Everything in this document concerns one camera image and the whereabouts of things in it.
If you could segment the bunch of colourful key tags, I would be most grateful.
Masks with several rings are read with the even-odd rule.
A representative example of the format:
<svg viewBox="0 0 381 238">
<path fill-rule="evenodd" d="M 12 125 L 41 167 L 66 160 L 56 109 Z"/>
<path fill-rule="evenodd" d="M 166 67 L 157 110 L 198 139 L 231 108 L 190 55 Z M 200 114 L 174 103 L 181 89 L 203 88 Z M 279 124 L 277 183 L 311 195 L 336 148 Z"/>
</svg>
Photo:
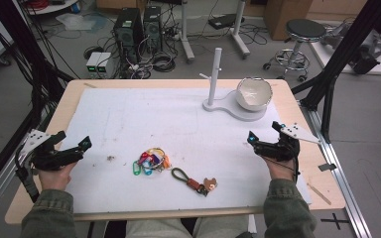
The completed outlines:
<svg viewBox="0 0 381 238">
<path fill-rule="evenodd" d="M 150 148 L 144 151 L 139 159 L 132 164 L 134 176 L 140 174 L 150 176 L 153 171 L 162 172 L 171 168 L 169 156 L 161 148 Z"/>
</svg>

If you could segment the person's legs in light trousers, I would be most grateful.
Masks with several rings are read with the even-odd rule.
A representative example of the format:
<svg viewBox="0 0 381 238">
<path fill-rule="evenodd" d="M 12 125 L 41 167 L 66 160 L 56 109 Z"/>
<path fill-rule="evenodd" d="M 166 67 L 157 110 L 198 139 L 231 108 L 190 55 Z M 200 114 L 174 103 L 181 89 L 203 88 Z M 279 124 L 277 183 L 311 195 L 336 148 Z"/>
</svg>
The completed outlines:
<svg viewBox="0 0 381 238">
<path fill-rule="evenodd" d="M 250 238 L 247 215 L 200 217 L 192 232 L 179 218 L 132 220 L 125 238 Z"/>
</svg>

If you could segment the white desk leg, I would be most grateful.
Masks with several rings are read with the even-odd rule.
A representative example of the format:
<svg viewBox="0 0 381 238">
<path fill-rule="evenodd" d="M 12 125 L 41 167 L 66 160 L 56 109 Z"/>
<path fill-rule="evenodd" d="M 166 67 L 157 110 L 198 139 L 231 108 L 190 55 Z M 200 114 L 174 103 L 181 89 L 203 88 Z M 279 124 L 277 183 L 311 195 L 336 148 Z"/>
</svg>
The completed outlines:
<svg viewBox="0 0 381 238">
<path fill-rule="evenodd" d="M 194 54 L 188 39 L 188 11 L 187 11 L 188 0 L 181 0 L 181 3 L 182 3 L 182 10 L 181 10 L 182 29 L 180 32 L 180 40 L 186 54 L 187 63 L 192 63 L 194 61 Z"/>
<path fill-rule="evenodd" d="M 242 40 L 240 36 L 240 27 L 241 27 L 241 22 L 243 19 L 243 13 L 244 13 L 244 8 L 246 5 L 246 0 L 238 0 L 238 5 L 236 9 L 236 17 L 234 21 L 234 26 L 233 30 L 231 33 L 231 36 L 236 43 L 236 46 L 239 48 L 242 58 L 245 60 L 249 55 L 250 51 L 248 50 L 246 44 Z"/>
</svg>

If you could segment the brown strap keychain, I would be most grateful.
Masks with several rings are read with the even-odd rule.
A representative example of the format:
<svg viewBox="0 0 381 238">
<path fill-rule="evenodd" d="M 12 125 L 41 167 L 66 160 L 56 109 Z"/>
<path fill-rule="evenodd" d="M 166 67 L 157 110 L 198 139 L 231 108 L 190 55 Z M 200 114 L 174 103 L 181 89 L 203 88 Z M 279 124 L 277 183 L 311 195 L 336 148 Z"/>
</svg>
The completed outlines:
<svg viewBox="0 0 381 238">
<path fill-rule="evenodd" d="M 197 192 L 198 194 L 201 194 L 203 196 L 207 196 L 211 191 L 216 189 L 217 187 L 217 181 L 215 178 L 205 178 L 203 182 L 198 182 L 193 178 L 190 178 L 182 169 L 180 168 L 173 168 L 171 170 L 171 175 L 185 183 L 189 188 Z"/>
</svg>

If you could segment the white foam mat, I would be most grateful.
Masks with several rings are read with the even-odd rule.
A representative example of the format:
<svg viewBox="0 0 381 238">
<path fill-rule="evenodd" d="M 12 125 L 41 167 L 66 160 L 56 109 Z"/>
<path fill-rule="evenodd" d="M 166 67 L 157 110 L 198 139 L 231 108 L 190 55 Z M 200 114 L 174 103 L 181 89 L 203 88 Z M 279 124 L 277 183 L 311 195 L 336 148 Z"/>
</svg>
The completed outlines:
<svg viewBox="0 0 381 238">
<path fill-rule="evenodd" d="M 270 176 L 247 137 L 277 142 L 276 105 L 270 103 L 263 118 L 243 122 L 204 110 L 207 94 L 205 88 L 85 89 L 62 143 L 65 149 L 84 137 L 92 143 L 67 187 L 75 213 L 262 207 Z M 216 188 L 201 195 L 168 170 L 134 175 L 134 162 L 151 148 L 162 149 L 198 182 L 215 179 Z"/>
</svg>

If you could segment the round white table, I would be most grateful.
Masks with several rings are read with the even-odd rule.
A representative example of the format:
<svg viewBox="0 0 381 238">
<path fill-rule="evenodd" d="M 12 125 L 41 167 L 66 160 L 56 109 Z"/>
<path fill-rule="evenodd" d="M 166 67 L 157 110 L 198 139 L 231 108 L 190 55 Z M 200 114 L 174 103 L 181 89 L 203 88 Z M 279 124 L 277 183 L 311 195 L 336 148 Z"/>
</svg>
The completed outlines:
<svg viewBox="0 0 381 238">
<path fill-rule="evenodd" d="M 74 13 L 80 10 L 79 0 L 28 0 L 24 6 L 31 15 L 54 13 L 63 9 L 70 9 Z"/>
</svg>

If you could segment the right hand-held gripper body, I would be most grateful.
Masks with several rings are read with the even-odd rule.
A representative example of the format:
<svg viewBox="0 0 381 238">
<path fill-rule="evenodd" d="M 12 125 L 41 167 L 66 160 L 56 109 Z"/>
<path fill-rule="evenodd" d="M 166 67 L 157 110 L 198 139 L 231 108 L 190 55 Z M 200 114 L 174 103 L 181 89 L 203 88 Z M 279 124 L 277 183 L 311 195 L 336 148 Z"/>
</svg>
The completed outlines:
<svg viewBox="0 0 381 238">
<path fill-rule="evenodd" d="M 254 153 L 260 157 L 276 159 L 278 162 L 296 159 L 300 153 L 300 141 L 320 143 L 320 139 L 298 123 L 286 125 L 279 133 L 276 143 L 263 142 L 254 148 Z"/>
</svg>

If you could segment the person's left hand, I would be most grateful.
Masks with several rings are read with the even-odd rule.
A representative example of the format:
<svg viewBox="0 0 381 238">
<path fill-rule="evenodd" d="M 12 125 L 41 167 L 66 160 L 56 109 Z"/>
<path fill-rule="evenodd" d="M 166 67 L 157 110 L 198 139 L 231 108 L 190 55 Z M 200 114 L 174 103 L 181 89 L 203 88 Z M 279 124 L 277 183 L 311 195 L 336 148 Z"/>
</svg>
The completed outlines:
<svg viewBox="0 0 381 238">
<path fill-rule="evenodd" d="M 76 163 L 71 163 L 58 171 L 39 171 L 42 189 L 65 190 L 71 181 L 70 173 L 75 166 Z"/>
</svg>

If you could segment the white ceramic bowl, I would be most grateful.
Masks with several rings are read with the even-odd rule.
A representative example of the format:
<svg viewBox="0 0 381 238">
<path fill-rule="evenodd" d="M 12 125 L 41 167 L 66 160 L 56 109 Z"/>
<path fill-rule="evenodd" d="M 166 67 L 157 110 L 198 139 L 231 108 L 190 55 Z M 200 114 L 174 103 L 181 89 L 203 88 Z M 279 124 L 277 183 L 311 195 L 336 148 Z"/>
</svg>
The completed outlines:
<svg viewBox="0 0 381 238">
<path fill-rule="evenodd" d="M 237 103 L 251 112 L 267 108 L 273 96 L 272 87 L 263 78 L 243 78 L 236 87 Z"/>
</svg>

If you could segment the black round wheeled stool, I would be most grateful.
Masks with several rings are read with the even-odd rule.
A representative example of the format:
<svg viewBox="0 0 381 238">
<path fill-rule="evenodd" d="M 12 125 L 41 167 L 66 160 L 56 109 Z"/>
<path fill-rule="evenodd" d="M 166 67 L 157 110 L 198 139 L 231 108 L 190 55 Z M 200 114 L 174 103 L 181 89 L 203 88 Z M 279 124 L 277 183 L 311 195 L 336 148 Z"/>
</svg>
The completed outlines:
<svg viewBox="0 0 381 238">
<path fill-rule="evenodd" d="M 325 36 L 326 29 L 322 24 L 313 20 L 293 19 L 287 22 L 286 33 L 288 38 L 285 39 L 285 42 L 294 41 L 294 47 L 277 51 L 268 62 L 263 64 L 263 69 L 268 70 L 275 62 L 284 69 L 278 79 L 284 79 L 289 70 L 302 71 L 303 74 L 298 77 L 298 81 L 304 82 L 308 78 L 311 62 L 301 52 L 301 46 L 302 44 L 319 42 Z"/>
</svg>

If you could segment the person's right hand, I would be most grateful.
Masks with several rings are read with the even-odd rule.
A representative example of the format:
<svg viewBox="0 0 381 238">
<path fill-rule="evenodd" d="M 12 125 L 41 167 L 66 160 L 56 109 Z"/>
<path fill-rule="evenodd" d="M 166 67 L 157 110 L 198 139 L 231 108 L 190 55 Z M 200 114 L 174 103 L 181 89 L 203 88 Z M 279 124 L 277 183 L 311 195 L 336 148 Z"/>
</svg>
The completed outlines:
<svg viewBox="0 0 381 238">
<path fill-rule="evenodd" d="M 295 180 L 295 165 L 293 161 L 278 162 L 272 158 L 264 159 L 271 179 Z"/>
</svg>

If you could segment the white power supply box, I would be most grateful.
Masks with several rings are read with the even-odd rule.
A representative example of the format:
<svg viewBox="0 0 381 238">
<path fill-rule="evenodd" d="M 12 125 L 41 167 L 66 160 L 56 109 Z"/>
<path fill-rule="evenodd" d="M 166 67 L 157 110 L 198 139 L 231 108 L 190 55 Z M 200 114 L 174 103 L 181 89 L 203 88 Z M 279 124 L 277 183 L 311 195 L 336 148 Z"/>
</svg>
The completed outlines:
<svg viewBox="0 0 381 238">
<path fill-rule="evenodd" d="M 101 53 L 96 68 L 100 77 L 108 78 L 113 72 L 111 53 Z"/>
<path fill-rule="evenodd" d="M 96 66 L 98 64 L 99 58 L 100 58 L 100 52 L 93 52 L 90 55 L 86 63 L 86 68 L 90 75 L 96 74 Z"/>
</svg>

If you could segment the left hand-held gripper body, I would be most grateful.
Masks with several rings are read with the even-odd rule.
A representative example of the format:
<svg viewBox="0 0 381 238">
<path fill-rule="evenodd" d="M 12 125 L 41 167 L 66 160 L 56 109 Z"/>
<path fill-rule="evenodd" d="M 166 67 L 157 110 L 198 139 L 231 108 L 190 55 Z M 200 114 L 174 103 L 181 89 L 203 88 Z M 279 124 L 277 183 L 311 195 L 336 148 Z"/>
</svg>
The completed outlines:
<svg viewBox="0 0 381 238">
<path fill-rule="evenodd" d="M 55 145 L 48 142 L 51 136 L 51 134 L 33 129 L 21 149 L 21 156 L 27 157 L 32 153 L 31 162 L 41 171 L 57 171 L 83 158 L 83 152 L 79 150 L 78 144 L 76 147 L 58 151 Z"/>
</svg>

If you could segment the black metal frame post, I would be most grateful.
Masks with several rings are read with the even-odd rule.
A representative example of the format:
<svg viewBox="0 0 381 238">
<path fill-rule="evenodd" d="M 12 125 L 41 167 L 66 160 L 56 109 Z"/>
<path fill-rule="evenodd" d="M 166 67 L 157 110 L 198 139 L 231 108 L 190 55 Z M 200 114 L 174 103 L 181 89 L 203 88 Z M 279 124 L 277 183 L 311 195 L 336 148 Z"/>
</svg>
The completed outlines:
<svg viewBox="0 0 381 238">
<path fill-rule="evenodd" d="M 353 59 L 356 51 L 360 49 L 360 45 L 367 35 L 380 20 L 381 0 L 367 0 L 324 69 L 314 78 L 291 89 L 293 94 L 298 94 L 308 88 L 311 89 L 308 95 L 301 100 L 302 106 L 309 111 L 317 111 L 318 104 L 323 100 L 319 131 L 328 144 L 330 143 L 329 126 L 335 83 L 342 70 Z"/>
</svg>

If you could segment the white key stand with post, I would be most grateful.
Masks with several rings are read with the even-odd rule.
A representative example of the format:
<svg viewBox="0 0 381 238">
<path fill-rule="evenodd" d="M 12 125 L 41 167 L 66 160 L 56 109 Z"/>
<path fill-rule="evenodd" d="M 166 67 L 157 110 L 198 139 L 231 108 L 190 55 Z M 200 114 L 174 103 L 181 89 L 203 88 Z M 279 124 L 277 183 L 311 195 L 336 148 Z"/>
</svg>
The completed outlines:
<svg viewBox="0 0 381 238">
<path fill-rule="evenodd" d="M 228 92 L 222 98 L 215 97 L 216 84 L 218 79 L 218 74 L 221 71 L 220 60 L 221 60 L 222 48 L 216 48 L 214 50 L 214 59 L 212 65 L 211 76 L 207 76 L 203 73 L 200 74 L 209 80 L 209 93 L 208 98 L 202 102 L 202 107 L 205 111 L 224 111 L 230 116 L 245 122 L 253 122 L 260 120 L 267 112 L 267 108 L 260 112 L 251 112 L 243 107 L 241 107 L 236 100 L 236 88 Z"/>
</svg>

